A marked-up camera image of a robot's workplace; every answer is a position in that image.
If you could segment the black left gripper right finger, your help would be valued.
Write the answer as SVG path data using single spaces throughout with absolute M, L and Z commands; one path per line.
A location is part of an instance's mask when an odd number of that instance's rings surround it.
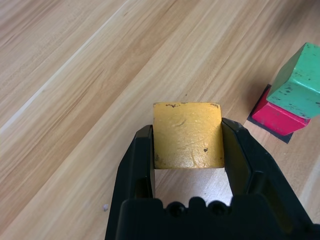
M 233 194 L 225 222 L 246 240 L 318 240 L 311 221 L 269 152 L 240 123 L 221 122 L 225 172 Z

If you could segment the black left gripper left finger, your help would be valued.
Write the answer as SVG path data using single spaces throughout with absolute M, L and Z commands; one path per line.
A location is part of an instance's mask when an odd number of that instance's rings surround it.
M 105 239 L 116 238 L 121 205 L 124 201 L 154 197 L 153 126 L 146 125 L 136 132 L 118 166 Z

